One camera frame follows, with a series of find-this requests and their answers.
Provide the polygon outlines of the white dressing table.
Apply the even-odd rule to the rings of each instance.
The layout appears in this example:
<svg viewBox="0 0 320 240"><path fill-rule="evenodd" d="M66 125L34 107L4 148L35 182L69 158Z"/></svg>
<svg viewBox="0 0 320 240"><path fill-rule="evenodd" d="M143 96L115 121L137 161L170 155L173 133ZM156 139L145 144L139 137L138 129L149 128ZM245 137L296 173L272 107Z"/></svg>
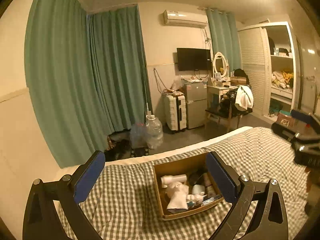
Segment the white dressing table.
<svg viewBox="0 0 320 240"><path fill-rule="evenodd" d="M236 86L217 87L207 86L207 109L216 108L219 106L220 101L228 91L236 89Z"/></svg>

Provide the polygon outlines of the white oval vanity mirror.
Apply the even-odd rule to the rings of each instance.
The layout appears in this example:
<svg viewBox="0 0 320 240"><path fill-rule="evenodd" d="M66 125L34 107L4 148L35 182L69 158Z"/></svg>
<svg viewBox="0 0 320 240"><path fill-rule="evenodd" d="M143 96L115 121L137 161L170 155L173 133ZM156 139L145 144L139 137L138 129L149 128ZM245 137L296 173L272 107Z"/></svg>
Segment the white oval vanity mirror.
<svg viewBox="0 0 320 240"><path fill-rule="evenodd" d="M214 73L219 73L222 78L228 75L228 71L229 71L228 60L225 58L223 53L219 51L214 55L213 71Z"/></svg>

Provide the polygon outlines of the checkered bed quilt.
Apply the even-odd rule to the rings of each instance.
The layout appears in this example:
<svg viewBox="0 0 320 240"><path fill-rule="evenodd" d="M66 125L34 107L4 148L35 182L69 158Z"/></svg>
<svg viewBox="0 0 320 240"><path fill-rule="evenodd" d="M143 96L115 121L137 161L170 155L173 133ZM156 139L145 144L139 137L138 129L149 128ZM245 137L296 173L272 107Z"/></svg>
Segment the checkered bed quilt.
<svg viewBox="0 0 320 240"><path fill-rule="evenodd" d="M293 239L307 220L307 175L304 167L294 163L291 145L264 127L241 128L195 146L107 163L80 208L103 239L208 239L230 204L220 202L196 215L164 221L159 214L153 167L210 151L253 181L279 182L289 239Z"/></svg>

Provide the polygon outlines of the white wardrobe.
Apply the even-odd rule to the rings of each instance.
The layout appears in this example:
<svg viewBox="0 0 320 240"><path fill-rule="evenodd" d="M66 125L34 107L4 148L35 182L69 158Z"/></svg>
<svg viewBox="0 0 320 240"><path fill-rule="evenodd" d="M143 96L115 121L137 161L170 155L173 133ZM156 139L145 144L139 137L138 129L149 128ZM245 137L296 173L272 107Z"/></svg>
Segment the white wardrobe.
<svg viewBox="0 0 320 240"><path fill-rule="evenodd" d="M299 105L300 60L289 22L261 23L238 31L242 68L254 96L253 115L272 123Z"/></svg>

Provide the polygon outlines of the white air conditioner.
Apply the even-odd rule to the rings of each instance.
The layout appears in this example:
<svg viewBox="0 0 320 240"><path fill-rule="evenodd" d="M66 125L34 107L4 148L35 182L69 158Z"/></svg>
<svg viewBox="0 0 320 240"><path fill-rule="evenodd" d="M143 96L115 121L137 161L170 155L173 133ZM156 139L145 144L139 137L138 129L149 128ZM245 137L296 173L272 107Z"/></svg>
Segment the white air conditioner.
<svg viewBox="0 0 320 240"><path fill-rule="evenodd" d="M164 24L170 26L205 28L208 24L206 15L191 12L165 10L163 18Z"/></svg>

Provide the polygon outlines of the white knit sock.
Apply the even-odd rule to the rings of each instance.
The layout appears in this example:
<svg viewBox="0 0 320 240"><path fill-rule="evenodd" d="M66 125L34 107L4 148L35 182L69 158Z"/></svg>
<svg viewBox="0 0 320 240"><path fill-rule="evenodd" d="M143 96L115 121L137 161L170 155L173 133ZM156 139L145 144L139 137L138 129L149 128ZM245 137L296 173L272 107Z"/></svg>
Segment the white knit sock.
<svg viewBox="0 0 320 240"><path fill-rule="evenodd" d="M189 194L189 186L175 182L171 183L167 189L166 194L170 198L167 205L167 210L170 213L180 213L188 210L186 196Z"/></svg>

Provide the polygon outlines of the white suitcase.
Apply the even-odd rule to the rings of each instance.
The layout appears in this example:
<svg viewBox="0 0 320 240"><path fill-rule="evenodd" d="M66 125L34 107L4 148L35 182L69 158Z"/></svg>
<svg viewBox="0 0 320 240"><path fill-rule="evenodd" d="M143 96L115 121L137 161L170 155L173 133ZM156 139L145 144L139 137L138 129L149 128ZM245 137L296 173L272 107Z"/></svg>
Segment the white suitcase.
<svg viewBox="0 0 320 240"><path fill-rule="evenodd" d="M165 120L171 131L184 130L187 127L187 111L184 94L163 96Z"/></svg>

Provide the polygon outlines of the green curtain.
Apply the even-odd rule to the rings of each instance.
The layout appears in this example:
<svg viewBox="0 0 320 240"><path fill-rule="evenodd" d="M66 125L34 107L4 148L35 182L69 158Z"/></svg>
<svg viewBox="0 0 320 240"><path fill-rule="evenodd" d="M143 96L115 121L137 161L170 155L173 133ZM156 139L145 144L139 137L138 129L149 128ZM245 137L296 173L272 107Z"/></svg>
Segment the green curtain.
<svg viewBox="0 0 320 240"><path fill-rule="evenodd" d="M33 0L25 78L60 167L84 163L151 105L139 8L89 15L77 0Z"/></svg>
<svg viewBox="0 0 320 240"><path fill-rule="evenodd" d="M206 15L214 53L221 52L224 55L231 71L241 68L240 43L234 14L207 9Z"/></svg>

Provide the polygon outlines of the wooden chair with clothes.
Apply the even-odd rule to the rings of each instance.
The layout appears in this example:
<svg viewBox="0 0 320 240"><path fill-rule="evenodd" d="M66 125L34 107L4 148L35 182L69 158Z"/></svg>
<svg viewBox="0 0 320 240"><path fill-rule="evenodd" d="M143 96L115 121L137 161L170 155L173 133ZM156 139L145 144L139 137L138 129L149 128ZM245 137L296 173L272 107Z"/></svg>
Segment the wooden chair with clothes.
<svg viewBox="0 0 320 240"><path fill-rule="evenodd" d="M222 119L227 121L227 132L231 129L231 120L237 119L237 126L244 115L252 113L254 97L249 83L249 77L242 69L236 69L231 77L231 84L223 84L223 87L236 86L236 89L228 91L223 95L220 104L216 108L205 110L204 125L207 126L212 118L217 118L217 122Z"/></svg>

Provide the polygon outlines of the large clear water bottle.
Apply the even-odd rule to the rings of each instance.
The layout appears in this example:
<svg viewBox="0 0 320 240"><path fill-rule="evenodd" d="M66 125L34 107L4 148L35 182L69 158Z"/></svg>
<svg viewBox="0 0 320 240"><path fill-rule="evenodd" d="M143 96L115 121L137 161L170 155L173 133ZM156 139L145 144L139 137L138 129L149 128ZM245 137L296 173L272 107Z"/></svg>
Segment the large clear water bottle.
<svg viewBox="0 0 320 240"><path fill-rule="evenodd" d="M156 149L163 143L163 127L155 115L146 115L146 143L149 149Z"/></svg>

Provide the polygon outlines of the brown cardboard box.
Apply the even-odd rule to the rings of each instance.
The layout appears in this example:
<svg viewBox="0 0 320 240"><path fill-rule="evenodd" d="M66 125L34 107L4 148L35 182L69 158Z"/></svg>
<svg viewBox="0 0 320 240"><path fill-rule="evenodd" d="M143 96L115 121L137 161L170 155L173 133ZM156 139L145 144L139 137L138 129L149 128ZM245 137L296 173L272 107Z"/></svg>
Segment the brown cardboard box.
<svg viewBox="0 0 320 240"><path fill-rule="evenodd" d="M223 201L217 183L209 174L207 155L202 153L153 166L157 202L163 220L192 216Z"/></svg>

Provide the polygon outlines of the black wall television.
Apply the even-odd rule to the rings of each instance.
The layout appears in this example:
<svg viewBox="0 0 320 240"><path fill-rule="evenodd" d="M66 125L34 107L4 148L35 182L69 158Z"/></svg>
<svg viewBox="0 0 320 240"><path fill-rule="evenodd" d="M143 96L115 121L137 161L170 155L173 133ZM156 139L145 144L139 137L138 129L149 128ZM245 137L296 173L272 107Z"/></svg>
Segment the black wall television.
<svg viewBox="0 0 320 240"><path fill-rule="evenodd" d="M179 71L210 70L210 50L199 48L177 48L177 65Z"/></svg>

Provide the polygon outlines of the small grey fridge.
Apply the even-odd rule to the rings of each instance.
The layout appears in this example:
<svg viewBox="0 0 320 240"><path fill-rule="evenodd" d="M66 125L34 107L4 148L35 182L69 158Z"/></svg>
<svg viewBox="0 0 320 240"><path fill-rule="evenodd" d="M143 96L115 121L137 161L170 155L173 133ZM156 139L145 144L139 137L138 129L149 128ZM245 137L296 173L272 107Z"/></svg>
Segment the small grey fridge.
<svg viewBox="0 0 320 240"><path fill-rule="evenodd" d="M203 82L182 80L187 111L187 128L193 129L204 125L207 109L207 86Z"/></svg>

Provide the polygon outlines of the white cylindrical bottle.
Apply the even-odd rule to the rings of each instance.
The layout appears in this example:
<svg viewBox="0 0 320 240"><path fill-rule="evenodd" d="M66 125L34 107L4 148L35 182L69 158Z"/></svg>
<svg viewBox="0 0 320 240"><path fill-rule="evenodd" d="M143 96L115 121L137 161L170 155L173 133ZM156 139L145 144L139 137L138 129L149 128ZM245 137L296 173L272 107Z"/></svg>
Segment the white cylindrical bottle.
<svg viewBox="0 0 320 240"><path fill-rule="evenodd" d="M167 188L171 183L179 182L185 184L187 181L186 174L179 174L179 175L166 175L161 177L161 184L162 188Z"/></svg>

